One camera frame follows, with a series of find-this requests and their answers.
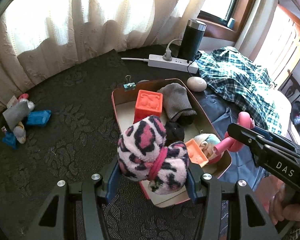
black cable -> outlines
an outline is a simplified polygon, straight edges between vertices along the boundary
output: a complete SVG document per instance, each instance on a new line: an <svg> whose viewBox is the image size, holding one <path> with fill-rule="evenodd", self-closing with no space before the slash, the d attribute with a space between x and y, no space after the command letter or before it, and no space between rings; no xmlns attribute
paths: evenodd
<svg viewBox="0 0 300 240"><path fill-rule="evenodd" d="M187 66L187 71L188 71L188 73L190 74L190 76L192 76L192 74L189 72L189 67L190 67L190 65L193 63L195 61L195 59Z"/></svg>

white power strip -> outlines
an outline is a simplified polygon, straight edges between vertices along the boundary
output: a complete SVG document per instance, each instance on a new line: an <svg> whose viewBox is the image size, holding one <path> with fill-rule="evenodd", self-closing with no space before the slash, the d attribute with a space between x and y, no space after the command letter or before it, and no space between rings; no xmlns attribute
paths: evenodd
<svg viewBox="0 0 300 240"><path fill-rule="evenodd" d="M160 68L167 68L167 69L174 69L179 71L187 71L189 63L185 59L180 58L172 58L172 61L166 61L163 59L162 55L149 55L149 61L148 66L150 67L160 67ZM191 63L191 65L188 68L190 73L197 73L198 71L198 65L196 62Z"/></svg>

blue toy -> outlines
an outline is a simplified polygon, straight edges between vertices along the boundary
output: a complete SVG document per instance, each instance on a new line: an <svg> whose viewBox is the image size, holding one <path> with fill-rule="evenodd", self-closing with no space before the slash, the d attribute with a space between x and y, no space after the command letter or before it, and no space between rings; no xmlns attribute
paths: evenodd
<svg viewBox="0 0 300 240"><path fill-rule="evenodd" d="M26 122L26 125L36 125L36 126L44 127L46 126L50 116L51 116L50 110L31 112L28 115L28 120Z"/></svg>
<svg viewBox="0 0 300 240"><path fill-rule="evenodd" d="M16 150L16 137L12 132L6 132L5 137L2 138L2 142L11 146L14 150Z"/></svg>

pink leopard print fabric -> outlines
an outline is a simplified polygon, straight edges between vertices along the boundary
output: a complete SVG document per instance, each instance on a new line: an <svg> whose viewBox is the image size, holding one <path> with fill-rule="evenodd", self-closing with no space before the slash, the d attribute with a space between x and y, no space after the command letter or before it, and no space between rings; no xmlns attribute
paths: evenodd
<svg viewBox="0 0 300 240"><path fill-rule="evenodd" d="M135 181L148 179L149 171L164 147L165 140L166 130L154 115L125 130L117 145L122 173ZM171 144L157 176L149 183L149 190L157 194L169 194L181 189L186 182L188 166L186 145L181 141Z"/></svg>

person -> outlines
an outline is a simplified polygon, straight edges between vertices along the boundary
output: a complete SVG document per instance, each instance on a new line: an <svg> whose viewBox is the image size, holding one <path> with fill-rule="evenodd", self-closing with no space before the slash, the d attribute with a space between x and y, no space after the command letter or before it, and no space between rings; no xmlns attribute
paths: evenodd
<svg viewBox="0 0 300 240"><path fill-rule="evenodd" d="M283 221L284 219L296 221L295 226L291 228L282 239L295 240L300 235L300 204L291 204L283 207L282 202L285 198L285 191L285 184L283 184L275 196L270 200L269 217L274 225L276 225L278 221Z"/></svg>

